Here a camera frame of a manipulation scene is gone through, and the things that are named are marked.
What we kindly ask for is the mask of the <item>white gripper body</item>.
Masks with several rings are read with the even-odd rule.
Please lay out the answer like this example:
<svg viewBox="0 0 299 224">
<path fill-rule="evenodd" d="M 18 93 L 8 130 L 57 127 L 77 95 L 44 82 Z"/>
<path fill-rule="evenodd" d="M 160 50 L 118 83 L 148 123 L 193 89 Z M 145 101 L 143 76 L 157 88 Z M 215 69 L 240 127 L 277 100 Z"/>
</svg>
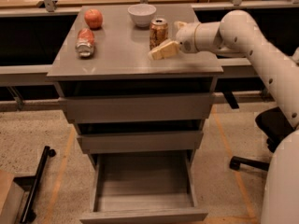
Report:
<svg viewBox="0 0 299 224">
<path fill-rule="evenodd" d="M 180 44 L 180 50 L 184 53 L 197 53 L 196 47 L 196 30 L 200 25 L 199 22 L 187 23 L 176 33 L 176 41 Z"/>
</svg>

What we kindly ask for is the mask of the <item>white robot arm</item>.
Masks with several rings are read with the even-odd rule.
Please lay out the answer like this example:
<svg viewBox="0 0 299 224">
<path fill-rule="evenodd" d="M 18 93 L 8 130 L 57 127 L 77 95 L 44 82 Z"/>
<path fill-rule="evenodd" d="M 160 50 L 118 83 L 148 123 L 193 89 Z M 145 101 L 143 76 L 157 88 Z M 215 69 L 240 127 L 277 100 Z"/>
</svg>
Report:
<svg viewBox="0 0 299 224">
<path fill-rule="evenodd" d="M 299 66 L 296 61 L 271 44 L 256 21 L 243 10 L 233 10 L 221 21 L 177 21 L 175 25 L 178 29 L 175 38 L 152 49 L 150 59 L 200 51 L 245 57 L 295 129 L 282 139 L 270 161 L 261 224 L 299 224 Z"/>
</svg>

